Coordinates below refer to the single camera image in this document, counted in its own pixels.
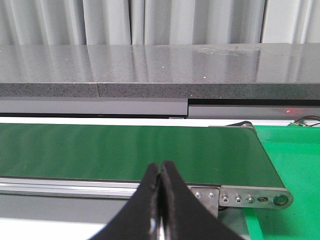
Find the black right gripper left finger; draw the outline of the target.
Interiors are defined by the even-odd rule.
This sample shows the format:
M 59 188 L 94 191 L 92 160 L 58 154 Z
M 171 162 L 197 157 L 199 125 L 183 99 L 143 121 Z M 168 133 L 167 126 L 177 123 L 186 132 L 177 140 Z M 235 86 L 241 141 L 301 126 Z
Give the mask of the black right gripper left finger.
M 117 215 L 97 234 L 94 240 L 158 239 L 158 165 L 148 165 L 132 197 Z

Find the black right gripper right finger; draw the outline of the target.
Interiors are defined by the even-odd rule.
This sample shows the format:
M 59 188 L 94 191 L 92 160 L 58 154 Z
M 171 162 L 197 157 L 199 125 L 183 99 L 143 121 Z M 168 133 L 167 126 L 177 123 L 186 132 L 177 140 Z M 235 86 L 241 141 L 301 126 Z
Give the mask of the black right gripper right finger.
M 170 240 L 241 240 L 192 194 L 175 164 L 166 160 L 160 173 L 161 213 Z

